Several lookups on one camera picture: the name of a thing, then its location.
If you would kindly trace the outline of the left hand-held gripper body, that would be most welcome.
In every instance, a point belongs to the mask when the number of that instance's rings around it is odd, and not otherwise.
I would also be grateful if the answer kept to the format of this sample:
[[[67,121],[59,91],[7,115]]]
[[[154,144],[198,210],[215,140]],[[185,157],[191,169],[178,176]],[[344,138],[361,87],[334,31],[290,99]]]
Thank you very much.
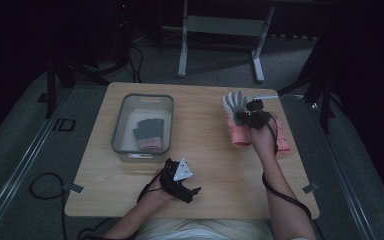
[[[175,161],[174,166],[165,166],[160,171],[159,182],[164,191],[171,196],[190,203],[193,200],[191,190],[185,187],[182,182],[192,176],[192,171],[189,169],[184,158],[180,161]]]

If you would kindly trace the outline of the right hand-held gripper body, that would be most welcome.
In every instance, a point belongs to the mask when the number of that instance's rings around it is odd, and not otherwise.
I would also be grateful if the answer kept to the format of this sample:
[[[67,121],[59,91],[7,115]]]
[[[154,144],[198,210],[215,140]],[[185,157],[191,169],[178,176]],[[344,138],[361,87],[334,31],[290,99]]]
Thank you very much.
[[[251,128],[260,130],[273,119],[271,113],[264,110],[264,103],[261,98],[243,98],[245,111],[242,113],[242,122]]]

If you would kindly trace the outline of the pink glove with grey palm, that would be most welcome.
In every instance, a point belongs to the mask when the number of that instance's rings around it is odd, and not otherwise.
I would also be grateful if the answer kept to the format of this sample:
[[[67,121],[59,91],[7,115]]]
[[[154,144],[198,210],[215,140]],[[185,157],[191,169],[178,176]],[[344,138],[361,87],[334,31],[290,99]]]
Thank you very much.
[[[230,140],[234,147],[243,148],[251,144],[247,128],[237,118],[244,111],[244,96],[241,91],[229,92],[222,97],[223,108],[226,112]]]

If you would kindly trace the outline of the pink glove with cartoon print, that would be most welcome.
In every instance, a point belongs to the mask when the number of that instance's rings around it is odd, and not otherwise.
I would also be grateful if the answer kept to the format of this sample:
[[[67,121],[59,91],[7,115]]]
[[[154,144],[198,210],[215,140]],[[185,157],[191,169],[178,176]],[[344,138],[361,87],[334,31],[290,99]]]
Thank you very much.
[[[274,117],[274,121],[276,133],[276,154],[283,155],[288,153],[291,150],[291,147],[286,139],[281,122],[278,120],[277,116]]]

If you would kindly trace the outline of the grey glove with pink cuff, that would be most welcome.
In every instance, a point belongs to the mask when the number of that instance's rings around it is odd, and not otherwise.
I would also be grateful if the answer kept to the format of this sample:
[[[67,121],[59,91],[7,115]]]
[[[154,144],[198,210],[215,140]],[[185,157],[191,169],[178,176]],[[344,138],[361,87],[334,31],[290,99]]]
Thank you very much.
[[[145,119],[138,122],[136,128],[157,131],[162,135],[163,138],[164,120],[159,118]]]
[[[162,135],[157,131],[136,128],[133,134],[141,151],[160,150],[163,146]]]

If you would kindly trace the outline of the grey plastic bin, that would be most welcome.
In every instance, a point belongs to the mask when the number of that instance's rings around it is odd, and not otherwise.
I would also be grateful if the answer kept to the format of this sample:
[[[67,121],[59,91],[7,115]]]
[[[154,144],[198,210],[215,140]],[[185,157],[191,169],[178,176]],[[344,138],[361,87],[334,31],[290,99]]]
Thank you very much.
[[[122,162],[163,163],[171,147],[174,99],[161,94],[128,94],[123,98],[112,138],[112,150]],[[141,151],[133,130],[145,119],[164,120],[163,147],[159,151]]]

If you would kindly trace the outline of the person's right hand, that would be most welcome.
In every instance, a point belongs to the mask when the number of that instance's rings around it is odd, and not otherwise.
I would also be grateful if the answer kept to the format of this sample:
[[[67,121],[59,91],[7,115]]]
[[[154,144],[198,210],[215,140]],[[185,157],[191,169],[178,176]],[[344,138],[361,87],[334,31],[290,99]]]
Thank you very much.
[[[250,129],[251,143],[261,160],[274,159],[276,157],[277,131],[276,122],[270,119],[260,130]]]

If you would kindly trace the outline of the person's left hand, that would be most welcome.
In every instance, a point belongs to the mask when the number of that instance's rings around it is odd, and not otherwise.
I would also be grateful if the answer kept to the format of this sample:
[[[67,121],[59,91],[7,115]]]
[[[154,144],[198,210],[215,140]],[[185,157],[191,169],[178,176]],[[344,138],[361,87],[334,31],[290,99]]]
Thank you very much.
[[[152,189],[145,193],[142,201],[149,209],[158,210],[168,204],[174,197],[162,188]]]

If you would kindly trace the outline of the person's light clothing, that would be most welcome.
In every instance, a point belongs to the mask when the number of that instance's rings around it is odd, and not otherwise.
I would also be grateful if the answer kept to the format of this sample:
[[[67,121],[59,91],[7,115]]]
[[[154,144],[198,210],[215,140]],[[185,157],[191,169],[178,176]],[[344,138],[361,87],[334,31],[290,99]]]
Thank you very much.
[[[265,220],[155,219],[141,226],[135,240],[274,240]]]

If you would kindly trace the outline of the black metal stand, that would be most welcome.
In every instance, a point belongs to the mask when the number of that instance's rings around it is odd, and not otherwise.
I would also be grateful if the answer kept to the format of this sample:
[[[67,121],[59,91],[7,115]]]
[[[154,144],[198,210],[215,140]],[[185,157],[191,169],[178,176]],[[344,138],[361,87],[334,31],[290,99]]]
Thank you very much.
[[[39,102],[44,102],[47,104],[47,112],[45,118],[49,119],[56,111],[56,80],[59,80],[62,86],[65,88],[73,88],[76,84],[73,71],[78,71],[92,82],[98,83],[100,85],[108,85],[110,81],[105,80],[103,76],[109,73],[114,73],[117,70],[121,70],[124,65],[125,62],[123,60],[118,60],[113,66],[109,68],[92,71],[84,65],[76,62],[73,58],[63,55],[55,50],[50,51],[47,58],[46,69],[47,91],[42,93],[38,99]]]
[[[329,133],[329,110],[332,93],[334,71],[334,58],[327,53],[313,50],[305,62],[297,80],[292,84],[278,90],[279,96],[283,96],[306,84],[309,85],[304,94],[306,103],[312,105],[321,100],[319,107],[319,122],[326,134]]]

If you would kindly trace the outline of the grey table edge clip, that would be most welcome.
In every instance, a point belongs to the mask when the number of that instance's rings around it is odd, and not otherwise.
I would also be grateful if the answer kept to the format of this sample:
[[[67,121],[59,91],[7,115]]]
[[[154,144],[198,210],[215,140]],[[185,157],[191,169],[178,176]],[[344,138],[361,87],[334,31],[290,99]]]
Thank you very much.
[[[311,193],[319,188],[319,185],[316,183],[310,183],[309,185],[302,188],[305,194]]]
[[[82,186],[79,186],[77,184],[64,184],[62,186],[62,189],[66,192],[74,192],[74,193],[77,193],[77,194],[82,194],[83,191],[84,191],[84,188]]]

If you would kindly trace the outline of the white metal desk frame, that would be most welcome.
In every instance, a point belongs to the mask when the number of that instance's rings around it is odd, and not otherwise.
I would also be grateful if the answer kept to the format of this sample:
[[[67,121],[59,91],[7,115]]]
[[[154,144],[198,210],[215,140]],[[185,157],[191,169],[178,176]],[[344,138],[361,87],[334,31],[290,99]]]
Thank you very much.
[[[179,77],[186,76],[188,60],[188,33],[197,32],[257,37],[259,42],[251,51],[252,64],[256,81],[259,83],[263,83],[265,81],[260,55],[275,12],[274,5],[270,5],[268,7],[264,20],[252,20],[190,15],[188,13],[189,0],[182,0],[182,2],[182,45],[177,71],[177,75]]]

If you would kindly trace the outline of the black floor bracket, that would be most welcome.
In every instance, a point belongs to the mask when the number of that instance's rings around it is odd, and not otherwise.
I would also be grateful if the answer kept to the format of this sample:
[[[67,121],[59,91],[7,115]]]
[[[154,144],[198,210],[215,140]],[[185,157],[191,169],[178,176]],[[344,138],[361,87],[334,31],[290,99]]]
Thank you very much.
[[[69,132],[73,131],[76,126],[75,119],[67,119],[67,118],[58,118],[54,123],[52,130],[59,132]]]

